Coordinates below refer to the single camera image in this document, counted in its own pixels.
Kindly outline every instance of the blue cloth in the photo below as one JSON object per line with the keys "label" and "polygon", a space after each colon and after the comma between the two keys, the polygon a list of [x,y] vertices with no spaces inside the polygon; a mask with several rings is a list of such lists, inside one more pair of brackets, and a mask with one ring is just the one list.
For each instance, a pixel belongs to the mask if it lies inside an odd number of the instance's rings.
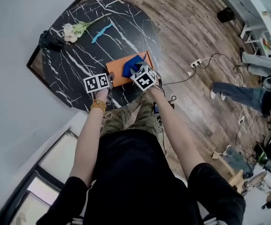
{"label": "blue cloth", "polygon": [[139,68],[136,66],[136,63],[142,62],[142,61],[143,61],[143,58],[141,58],[141,56],[139,56],[139,55],[136,55],[135,57],[133,57],[132,59],[127,61],[124,64],[123,77],[130,78],[132,76],[130,69],[134,70],[135,72],[139,71]]}
{"label": "blue cloth", "polygon": [[113,24],[111,23],[111,24],[107,25],[106,27],[104,27],[104,28],[103,28],[103,29],[102,29],[102,30],[101,30],[101,31],[93,38],[92,43],[95,43],[96,40],[97,40],[97,38],[100,37],[100,36],[105,32],[105,30],[108,29],[108,28],[110,28],[112,25],[113,25]]}

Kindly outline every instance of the white desk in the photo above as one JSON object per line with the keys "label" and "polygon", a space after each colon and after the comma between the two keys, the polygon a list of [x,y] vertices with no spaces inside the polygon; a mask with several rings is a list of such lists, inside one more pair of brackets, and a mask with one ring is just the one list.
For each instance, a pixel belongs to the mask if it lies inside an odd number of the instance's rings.
{"label": "white desk", "polygon": [[257,12],[258,12],[259,16],[261,17],[264,24],[249,26],[246,23],[243,30],[242,30],[241,38],[244,38],[244,35],[247,31],[261,29],[261,28],[267,29],[270,34],[270,37],[271,37],[271,17],[270,17],[270,15],[266,15],[266,16],[263,15],[263,11],[267,11],[267,9],[263,5],[262,1],[260,1],[260,0],[250,0],[250,1],[253,4],[253,6],[256,8],[256,10],[257,10]]}

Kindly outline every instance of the black marble tabletop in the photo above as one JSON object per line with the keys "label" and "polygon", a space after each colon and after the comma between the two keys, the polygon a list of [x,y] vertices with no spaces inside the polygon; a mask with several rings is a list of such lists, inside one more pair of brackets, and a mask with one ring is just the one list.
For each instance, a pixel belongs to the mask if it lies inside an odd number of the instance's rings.
{"label": "black marble tabletop", "polygon": [[[50,28],[54,37],[63,38],[66,23],[91,22],[75,43],[67,42],[60,51],[43,50],[45,79],[53,93],[68,106],[89,111],[93,95],[87,94],[83,79],[106,72],[106,63],[139,52],[149,51],[155,69],[158,68],[160,45],[157,29],[140,8],[125,0],[87,0],[71,7]],[[107,25],[112,26],[92,39]],[[107,110],[132,102],[141,94],[132,82],[113,89],[113,102]]]}

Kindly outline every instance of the wooden floor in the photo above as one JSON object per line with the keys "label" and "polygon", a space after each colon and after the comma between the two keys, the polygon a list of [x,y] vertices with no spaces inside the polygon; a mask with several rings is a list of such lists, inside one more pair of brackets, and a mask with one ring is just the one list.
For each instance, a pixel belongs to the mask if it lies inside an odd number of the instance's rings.
{"label": "wooden floor", "polygon": [[[216,13],[226,7],[223,0],[127,0],[144,10],[158,30],[162,47],[159,72],[164,83],[182,81],[188,78],[190,63],[213,53],[222,53],[234,63],[239,64],[239,47],[244,47],[238,34],[242,24],[234,22],[220,23]],[[233,77],[233,65],[223,56],[215,55],[220,65]],[[241,68],[247,87],[257,87],[258,77],[251,75],[246,68]],[[209,97],[213,81],[234,83],[213,60],[206,70],[197,69],[196,75],[189,81],[165,86],[166,96],[175,95],[175,111],[189,126],[199,152],[205,161],[212,163],[221,173],[220,162],[211,158],[214,150],[223,152],[227,145],[235,145],[235,136],[239,129],[238,118],[243,106],[230,99],[221,101]],[[245,108],[242,115],[247,115],[245,124],[249,127],[250,119],[260,115]],[[262,135],[269,139],[267,120],[258,118],[252,129],[240,129],[237,144],[252,153],[256,141]],[[183,176],[178,159],[171,147],[168,148],[168,162],[174,172]]]}

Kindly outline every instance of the gold bracelet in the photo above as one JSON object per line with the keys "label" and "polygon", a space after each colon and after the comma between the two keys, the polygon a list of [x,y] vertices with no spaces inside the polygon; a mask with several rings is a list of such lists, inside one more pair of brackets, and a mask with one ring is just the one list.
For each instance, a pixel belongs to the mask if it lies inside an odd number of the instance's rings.
{"label": "gold bracelet", "polygon": [[94,102],[93,102],[93,104],[92,104],[92,106],[90,108],[92,109],[93,107],[99,107],[99,108],[101,108],[101,110],[103,111],[103,113],[106,110],[105,103],[102,100],[99,100],[99,99],[95,99],[94,100]]}

